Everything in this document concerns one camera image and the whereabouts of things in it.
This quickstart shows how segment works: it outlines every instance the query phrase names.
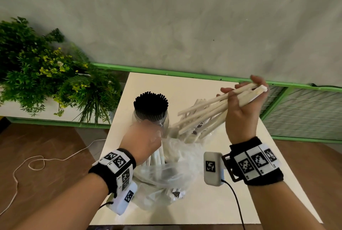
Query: wristband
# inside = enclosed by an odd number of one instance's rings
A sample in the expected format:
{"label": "wristband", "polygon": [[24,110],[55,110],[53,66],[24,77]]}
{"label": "wristband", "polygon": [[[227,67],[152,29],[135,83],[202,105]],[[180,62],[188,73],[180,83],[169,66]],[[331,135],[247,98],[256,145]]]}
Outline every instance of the wristband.
{"label": "wristband", "polygon": [[107,184],[109,194],[113,193],[116,198],[132,182],[135,166],[135,159],[130,152],[119,148],[96,161],[89,173],[99,175]]}
{"label": "wristband", "polygon": [[246,185],[261,186],[284,180],[279,160],[258,137],[231,145],[230,149],[222,159],[234,182],[243,179]]}

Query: gray wall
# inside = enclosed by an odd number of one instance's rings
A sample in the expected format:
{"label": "gray wall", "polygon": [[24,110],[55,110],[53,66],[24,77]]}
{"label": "gray wall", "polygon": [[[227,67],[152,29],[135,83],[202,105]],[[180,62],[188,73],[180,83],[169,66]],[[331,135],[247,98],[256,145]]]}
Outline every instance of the gray wall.
{"label": "gray wall", "polygon": [[342,0],[0,0],[95,62],[342,86]]}

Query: grid panel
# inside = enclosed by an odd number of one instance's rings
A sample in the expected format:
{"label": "grid panel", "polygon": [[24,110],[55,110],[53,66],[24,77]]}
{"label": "grid panel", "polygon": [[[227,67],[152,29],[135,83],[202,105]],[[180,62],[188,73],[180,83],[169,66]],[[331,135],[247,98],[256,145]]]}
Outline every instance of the grid panel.
{"label": "grid panel", "polygon": [[272,136],[342,140],[342,93],[294,89],[263,122]]}
{"label": "grid panel", "polygon": [[270,86],[270,93],[267,96],[267,100],[265,101],[265,103],[263,104],[260,114],[263,113],[263,111],[265,111],[269,105],[271,105],[271,103],[274,101],[274,99],[278,96],[278,94],[280,93],[280,91],[283,89],[283,87],[278,87],[278,86]]}

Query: black cable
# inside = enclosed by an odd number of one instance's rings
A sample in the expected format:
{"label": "black cable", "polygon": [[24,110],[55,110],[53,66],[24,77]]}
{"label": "black cable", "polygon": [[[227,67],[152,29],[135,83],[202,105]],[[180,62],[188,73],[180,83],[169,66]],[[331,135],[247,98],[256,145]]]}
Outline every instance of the black cable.
{"label": "black cable", "polygon": [[239,208],[239,213],[240,213],[240,218],[241,218],[241,223],[242,223],[243,230],[246,230],[245,224],[243,223],[243,219],[242,219],[242,214],[241,214],[241,209],[240,209],[239,201],[237,200],[237,196],[235,194],[235,191],[233,190],[232,186],[228,182],[226,182],[225,180],[221,180],[221,181],[226,183],[232,189],[233,194],[234,194],[235,199],[236,199],[237,207]]}
{"label": "black cable", "polygon": [[101,205],[101,206],[99,207],[99,209],[100,209],[101,207],[105,206],[105,205],[113,204],[113,203],[114,203],[113,201],[106,202],[106,203],[104,203],[103,205]]}
{"label": "black cable", "polygon": [[322,86],[317,86],[316,84],[314,83],[311,83],[311,86],[312,87],[332,87],[332,88],[339,88],[339,89],[342,89],[342,87],[339,87],[339,86],[332,86],[332,85],[322,85]]}

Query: white cord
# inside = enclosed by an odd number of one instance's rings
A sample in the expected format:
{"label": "white cord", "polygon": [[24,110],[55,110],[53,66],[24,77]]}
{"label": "white cord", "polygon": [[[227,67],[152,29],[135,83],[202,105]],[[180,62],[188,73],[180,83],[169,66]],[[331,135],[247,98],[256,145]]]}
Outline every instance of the white cord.
{"label": "white cord", "polygon": [[[18,169],[19,169],[27,160],[32,159],[32,158],[35,158],[35,157],[42,157],[42,159],[35,159],[35,160],[29,162],[29,164],[28,164],[28,167],[29,167],[31,170],[42,170],[42,169],[45,168],[45,161],[52,161],[52,160],[65,161],[65,160],[69,159],[70,157],[73,157],[75,154],[78,154],[79,152],[81,152],[81,151],[87,149],[87,148],[90,147],[94,142],[100,141],[100,140],[105,140],[105,139],[97,139],[97,140],[94,140],[94,141],[92,141],[92,143],[91,143],[90,145],[88,145],[87,147],[85,147],[85,148],[79,150],[78,152],[74,153],[73,155],[70,155],[68,158],[65,158],[65,159],[56,159],[56,158],[54,158],[54,159],[45,159],[42,155],[36,155],[36,156],[32,156],[32,157],[30,157],[30,158],[27,158],[25,161],[23,161],[23,162],[14,170],[14,172],[13,172],[13,174],[12,174],[13,179],[14,179],[14,181],[15,181],[15,194],[14,194],[14,196],[13,196],[11,202],[8,204],[8,206],[4,209],[4,211],[2,211],[2,212],[0,213],[0,216],[1,216],[3,213],[5,213],[5,211],[12,205],[12,203],[13,203],[15,197],[16,197],[17,194],[18,194],[18,180],[17,180],[17,178],[15,177],[15,172],[16,172],[16,171],[17,171],[17,170],[18,170]],[[43,162],[44,162],[43,167],[41,167],[40,169],[34,169],[34,168],[32,168],[30,164],[33,163],[33,162],[35,162],[35,161],[43,161]]]}

